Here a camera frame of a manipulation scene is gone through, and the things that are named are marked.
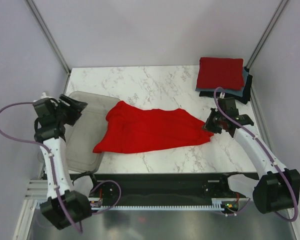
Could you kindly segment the bright red t-shirt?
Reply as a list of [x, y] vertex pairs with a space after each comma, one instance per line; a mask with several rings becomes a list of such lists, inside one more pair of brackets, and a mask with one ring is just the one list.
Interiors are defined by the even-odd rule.
[[107, 130], [95, 154], [136, 154], [208, 143], [204, 122], [181, 108], [144, 110], [118, 102], [106, 115]]

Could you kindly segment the left aluminium frame post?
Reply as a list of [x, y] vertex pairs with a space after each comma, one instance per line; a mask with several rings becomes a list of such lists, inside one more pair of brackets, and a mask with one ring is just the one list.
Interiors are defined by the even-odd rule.
[[57, 42], [55, 41], [51, 31], [49, 30], [48, 25], [46, 24], [42, 14], [40, 13], [39, 8], [37, 7], [34, 0], [25, 0], [24, 1], [28, 6], [29, 10], [31, 11], [35, 21], [37, 22], [40, 30], [42, 31], [44, 37], [46, 38], [48, 44], [50, 45], [51, 49], [53, 50], [56, 58], [58, 59], [59, 63], [61, 64], [63, 70], [65, 71], [66, 75], [69, 77], [71, 74], [71, 69], [67, 64]]

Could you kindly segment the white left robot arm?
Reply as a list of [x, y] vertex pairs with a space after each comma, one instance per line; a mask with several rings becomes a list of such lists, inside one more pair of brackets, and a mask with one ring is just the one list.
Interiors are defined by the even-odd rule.
[[96, 196], [100, 185], [89, 179], [82, 185], [85, 194], [75, 189], [66, 160], [65, 126], [74, 126], [88, 103], [64, 94], [58, 99], [44, 94], [32, 105], [37, 114], [34, 140], [44, 157], [47, 176], [47, 197], [40, 211], [58, 230], [72, 226], [82, 233], [81, 221], [92, 215], [88, 196]]

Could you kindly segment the right aluminium frame post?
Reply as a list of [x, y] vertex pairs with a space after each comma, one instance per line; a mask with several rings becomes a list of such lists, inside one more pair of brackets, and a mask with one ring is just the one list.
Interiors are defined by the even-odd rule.
[[270, 37], [272, 31], [274, 30], [277, 22], [279, 21], [280, 17], [282, 16], [283, 12], [285, 11], [289, 2], [290, 2], [290, 0], [281, 0], [279, 2], [277, 8], [275, 9], [270, 21], [268, 22], [265, 30], [263, 31], [256, 47], [254, 48], [254, 50], [246, 64], [246, 66], [245, 66], [246, 68], [250, 69], [253, 66], [254, 62], [256, 61], [258, 55], [262, 51], [266, 41]]

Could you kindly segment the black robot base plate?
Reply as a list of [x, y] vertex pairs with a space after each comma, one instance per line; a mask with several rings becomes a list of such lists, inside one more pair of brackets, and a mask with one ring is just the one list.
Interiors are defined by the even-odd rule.
[[247, 197], [222, 187], [221, 173], [112, 173], [96, 174], [101, 184], [90, 195], [100, 197], [104, 205], [243, 205]]

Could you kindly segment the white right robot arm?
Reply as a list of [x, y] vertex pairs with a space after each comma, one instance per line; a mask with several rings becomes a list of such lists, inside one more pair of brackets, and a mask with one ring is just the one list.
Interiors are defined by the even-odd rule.
[[300, 173], [288, 169], [276, 158], [258, 136], [254, 122], [247, 114], [238, 114], [229, 120], [212, 108], [203, 129], [214, 134], [229, 133], [247, 154], [258, 175], [258, 179], [252, 179], [239, 172], [225, 174], [219, 184], [223, 196], [230, 197], [237, 192], [251, 198], [262, 214], [286, 209], [298, 213]]

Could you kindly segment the aluminium frame post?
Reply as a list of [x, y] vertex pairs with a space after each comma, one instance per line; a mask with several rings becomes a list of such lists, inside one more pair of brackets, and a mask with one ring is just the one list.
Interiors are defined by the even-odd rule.
[[285, 11], [289, 2], [290, 2], [290, 0], [281, 0], [279, 2], [277, 8], [275, 9], [270, 21], [268, 22], [265, 30], [263, 31], [256, 47], [254, 48], [254, 50], [246, 64], [246, 66], [245, 66], [246, 68], [250, 69], [253, 66], [254, 62], [256, 61], [258, 55], [262, 51], [266, 41], [270, 37], [272, 31], [274, 30], [277, 22], [279, 21], [280, 17], [282, 16], [283, 12]]
[[34, 0], [25, 0], [24, 1], [28, 6], [29, 10], [31, 11], [35, 21], [37, 22], [40, 30], [42, 31], [44, 37], [46, 38], [48, 44], [50, 45], [51, 49], [53, 50], [56, 58], [58, 59], [59, 63], [61, 64], [63, 70], [65, 71], [66, 75], [69, 77], [71, 74], [71, 69], [67, 64], [57, 42], [55, 41], [51, 31], [49, 30], [48, 25], [46, 24], [42, 14], [40, 13], [39, 8], [37, 7]]

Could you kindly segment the clear grey plastic bin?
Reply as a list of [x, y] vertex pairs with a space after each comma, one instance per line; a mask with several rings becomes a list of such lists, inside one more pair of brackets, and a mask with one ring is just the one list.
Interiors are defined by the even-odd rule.
[[82, 91], [74, 91], [67, 97], [88, 103], [74, 126], [65, 125], [68, 170], [94, 173], [100, 167], [103, 154], [93, 153], [93, 149], [105, 136], [108, 127], [106, 115], [119, 99]]

